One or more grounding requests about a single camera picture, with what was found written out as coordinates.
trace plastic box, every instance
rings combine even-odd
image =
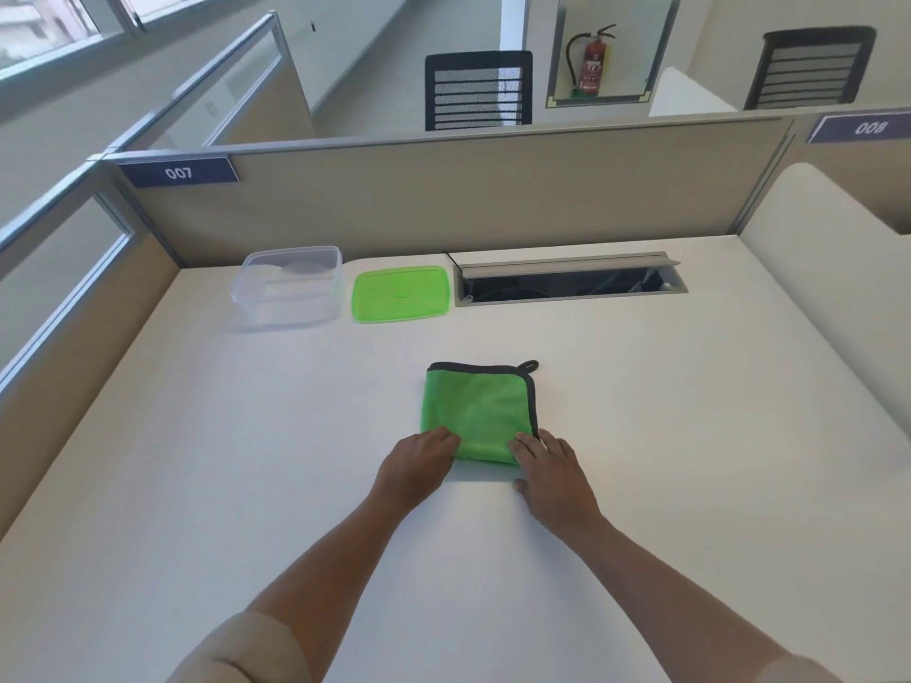
[[[300,247],[250,254],[231,294],[259,325],[331,321],[342,309],[342,252]]]

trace desk surface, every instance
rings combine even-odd
[[[739,239],[457,260],[650,250],[688,294],[281,332],[182,271],[0,543],[0,679],[160,683],[360,501],[431,362],[529,359],[621,529],[848,680],[911,678],[908,440]],[[460,463],[407,519],[327,680],[666,680],[511,476]]]

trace folded green towel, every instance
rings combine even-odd
[[[534,360],[517,367],[438,361],[427,369],[421,431],[443,425],[462,437],[455,457],[518,464],[507,442],[518,432],[538,436]]]

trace green plastic lid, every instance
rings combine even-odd
[[[369,270],[354,281],[351,311],[362,323],[443,316],[449,311],[449,274],[442,266]]]

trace beige sleeve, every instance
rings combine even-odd
[[[245,611],[215,628],[167,683],[311,683],[307,662],[287,626]]]
[[[776,661],[756,678],[756,683],[842,683],[813,659],[788,656]]]

